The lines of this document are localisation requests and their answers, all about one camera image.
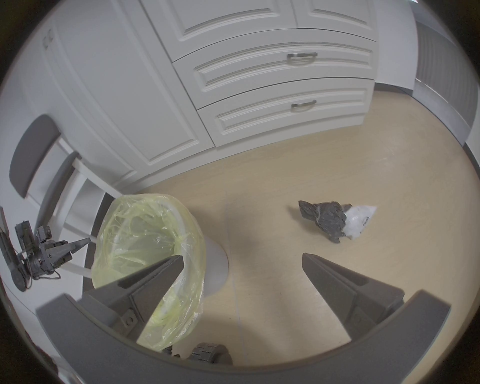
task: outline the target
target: white drawer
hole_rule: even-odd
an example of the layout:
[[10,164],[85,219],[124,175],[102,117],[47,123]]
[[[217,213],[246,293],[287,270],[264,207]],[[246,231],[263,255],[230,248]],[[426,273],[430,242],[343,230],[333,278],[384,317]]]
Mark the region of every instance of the white drawer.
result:
[[289,0],[141,1],[173,61],[230,37],[297,27]]
[[232,96],[198,113],[216,146],[292,125],[314,123],[306,133],[319,132],[345,126],[344,117],[359,117],[355,123],[361,124],[374,84],[353,78],[300,80]]
[[292,0],[299,28],[347,32],[377,40],[373,0]]
[[[311,54],[288,58],[289,54]],[[377,43],[341,32],[282,29],[234,37],[173,63],[197,108],[267,85],[320,77],[375,79]]]

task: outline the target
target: cabinet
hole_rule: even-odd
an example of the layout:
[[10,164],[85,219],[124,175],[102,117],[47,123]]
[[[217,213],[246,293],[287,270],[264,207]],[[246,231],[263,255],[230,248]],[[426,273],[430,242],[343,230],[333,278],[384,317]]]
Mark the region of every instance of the cabinet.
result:
[[229,97],[199,110],[216,146],[295,124],[317,131],[342,126],[342,118],[368,111],[373,81],[311,79],[277,84]]
[[230,37],[296,28],[289,0],[142,0],[172,61]]
[[[124,165],[113,184],[130,183],[213,146],[139,3],[67,1],[47,28],[47,65],[82,116],[82,135],[100,140]],[[78,132],[67,123],[61,129],[82,154],[85,142],[76,139]]]
[[267,85],[319,77],[373,79],[376,42],[319,29],[238,36],[174,62],[197,108]]
[[298,28],[320,28],[377,40],[372,0],[292,0]]

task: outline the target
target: drawer handle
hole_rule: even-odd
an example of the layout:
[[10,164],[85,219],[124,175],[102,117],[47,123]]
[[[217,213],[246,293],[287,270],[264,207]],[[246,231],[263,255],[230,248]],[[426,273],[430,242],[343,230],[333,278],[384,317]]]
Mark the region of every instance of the drawer handle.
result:
[[317,55],[317,52],[289,53],[287,55],[287,59],[291,59],[293,57],[317,57]]
[[292,108],[308,107],[317,104],[317,100],[307,101],[306,103],[293,103]]

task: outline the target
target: beige floor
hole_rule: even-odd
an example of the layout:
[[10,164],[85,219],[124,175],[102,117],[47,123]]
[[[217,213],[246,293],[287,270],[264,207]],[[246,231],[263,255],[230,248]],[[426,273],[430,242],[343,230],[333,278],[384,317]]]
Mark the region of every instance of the beige floor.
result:
[[[414,383],[461,329],[480,287],[480,182],[449,131],[406,95],[375,92],[362,126],[257,148],[163,181],[227,251],[227,283],[205,299],[195,330],[174,347],[225,344],[235,365],[297,360],[349,337],[304,275],[315,253],[452,304]],[[333,244],[301,218],[297,201],[378,206],[356,240]]]

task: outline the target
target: white chair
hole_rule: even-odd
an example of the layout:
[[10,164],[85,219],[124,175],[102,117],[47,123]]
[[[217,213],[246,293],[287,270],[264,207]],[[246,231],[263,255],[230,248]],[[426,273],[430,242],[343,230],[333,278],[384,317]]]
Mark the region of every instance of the white chair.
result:
[[[55,145],[59,146],[67,157],[60,164],[43,200],[38,202],[29,193],[29,189],[40,165]],[[87,180],[114,198],[122,196],[122,193],[103,181],[81,161],[78,152],[75,152],[61,137],[57,125],[48,115],[36,118],[23,134],[10,163],[9,177],[18,194],[38,209],[33,230],[41,225],[49,225],[56,240],[60,239],[62,229],[66,228],[79,237],[89,237],[96,243],[94,236],[66,223],[67,215]],[[73,263],[66,263],[62,268],[78,275],[91,277],[90,269]]]

